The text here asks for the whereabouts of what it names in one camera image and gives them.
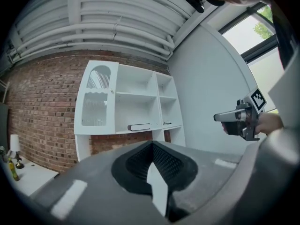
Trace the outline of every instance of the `brick wall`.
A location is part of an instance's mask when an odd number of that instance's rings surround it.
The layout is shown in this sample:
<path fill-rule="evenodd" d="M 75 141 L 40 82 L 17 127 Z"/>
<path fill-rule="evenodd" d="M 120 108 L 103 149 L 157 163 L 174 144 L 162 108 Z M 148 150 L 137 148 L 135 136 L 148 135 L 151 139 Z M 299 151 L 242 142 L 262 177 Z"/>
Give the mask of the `brick wall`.
<path fill-rule="evenodd" d="M 77 163 L 74 112 L 82 75 L 89 60 L 117 61 L 169 74 L 166 65 L 108 51 L 56 53 L 12 69 L 6 99 L 8 132 L 18 134 L 21 154 L 52 170 L 63 172 Z M 151 132 L 91 137 L 92 154 L 138 141 L 151 140 Z"/>

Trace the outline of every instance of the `lamp shade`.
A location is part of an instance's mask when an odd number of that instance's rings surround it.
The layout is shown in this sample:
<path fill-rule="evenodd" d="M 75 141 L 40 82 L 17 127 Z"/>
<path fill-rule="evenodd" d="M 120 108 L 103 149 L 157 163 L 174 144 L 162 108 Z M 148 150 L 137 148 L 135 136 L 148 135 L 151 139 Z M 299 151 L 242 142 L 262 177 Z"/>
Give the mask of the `lamp shade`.
<path fill-rule="evenodd" d="M 21 150 L 19 136 L 17 134 L 10 135 L 10 150 L 13 152 L 19 152 Z"/>

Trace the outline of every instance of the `person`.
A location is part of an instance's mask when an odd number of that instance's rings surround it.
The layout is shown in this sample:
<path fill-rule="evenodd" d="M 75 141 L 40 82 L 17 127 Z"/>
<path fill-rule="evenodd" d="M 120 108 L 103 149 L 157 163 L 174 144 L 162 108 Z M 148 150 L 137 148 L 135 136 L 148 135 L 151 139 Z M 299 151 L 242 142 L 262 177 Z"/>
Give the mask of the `person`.
<path fill-rule="evenodd" d="M 238 6 L 250 6 L 252 4 L 263 2 L 271 7 L 273 14 L 273 24 L 276 30 L 278 50 L 282 65 L 286 68 L 290 58 L 292 57 L 296 45 L 298 44 L 297 34 L 292 29 L 290 20 L 293 19 L 289 10 L 287 0 L 220 0 Z M 259 114 L 258 124 L 255 128 L 255 134 L 270 134 L 274 130 L 283 128 L 283 123 L 278 114 L 263 112 Z"/>

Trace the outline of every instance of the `window frame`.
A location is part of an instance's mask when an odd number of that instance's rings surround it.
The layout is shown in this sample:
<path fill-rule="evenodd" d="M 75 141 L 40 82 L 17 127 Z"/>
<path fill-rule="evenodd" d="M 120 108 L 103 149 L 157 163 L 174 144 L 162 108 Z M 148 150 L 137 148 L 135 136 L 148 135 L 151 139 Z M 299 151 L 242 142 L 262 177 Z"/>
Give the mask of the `window frame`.
<path fill-rule="evenodd" d="M 237 16 L 235 19 L 233 19 L 231 22 L 226 24 L 224 27 L 222 27 L 218 32 L 221 33 L 222 35 L 226 33 L 228 30 L 233 28 L 235 25 L 239 24 L 246 18 L 248 18 L 251 15 L 254 15 L 255 18 L 267 26 L 268 28 L 271 28 L 275 30 L 274 24 L 271 23 L 267 18 L 265 18 L 263 15 L 258 13 L 257 11 L 260 10 L 261 8 L 265 7 L 266 4 L 259 2 L 255 4 L 252 7 L 248 7 L 245 12 Z M 259 57 L 263 56 L 264 54 L 268 53 L 272 49 L 278 47 L 277 43 L 277 37 L 276 34 L 273 34 L 270 38 L 262 41 L 261 43 L 255 45 L 254 47 L 250 48 L 249 50 L 245 51 L 244 53 L 241 54 L 242 58 L 244 61 L 248 64 Z"/>

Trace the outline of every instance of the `ceiling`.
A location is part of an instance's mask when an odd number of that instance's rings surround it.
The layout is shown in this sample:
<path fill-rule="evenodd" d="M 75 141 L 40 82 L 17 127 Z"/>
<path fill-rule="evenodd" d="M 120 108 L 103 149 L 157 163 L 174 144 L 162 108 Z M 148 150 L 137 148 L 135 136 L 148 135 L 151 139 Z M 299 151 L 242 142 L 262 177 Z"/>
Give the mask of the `ceiling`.
<path fill-rule="evenodd" d="M 214 10 L 204 5 L 206 14 L 185 0 L 31 0 L 12 26 L 4 56 L 11 66 L 61 48 L 109 46 L 167 61 Z"/>

